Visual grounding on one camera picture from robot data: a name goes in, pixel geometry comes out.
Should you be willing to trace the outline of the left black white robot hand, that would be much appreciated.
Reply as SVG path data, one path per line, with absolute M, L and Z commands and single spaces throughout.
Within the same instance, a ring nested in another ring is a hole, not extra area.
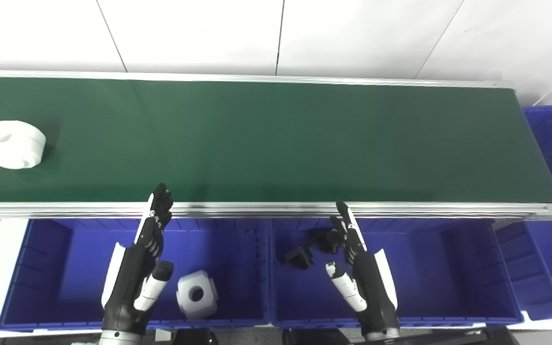
M 162 261 L 163 233 L 169 224 L 172 194 L 160 183 L 150 194 L 140 219 L 134 242 L 129 247 L 117 244 L 104 286 L 102 331 L 144 335 L 150 310 L 158 296 L 152 284 L 167 284 L 173 263 Z

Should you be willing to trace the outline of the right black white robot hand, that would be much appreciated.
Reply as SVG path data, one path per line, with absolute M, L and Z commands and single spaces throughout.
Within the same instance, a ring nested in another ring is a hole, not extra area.
M 349 275 L 337 261 L 325 264 L 326 273 L 346 303 L 356 313 L 361 333 L 368 342 L 400 336 L 397 293 L 384 250 L 368 251 L 351 208 L 337 201 L 340 216 L 331 216 L 332 238 L 344 250 Z

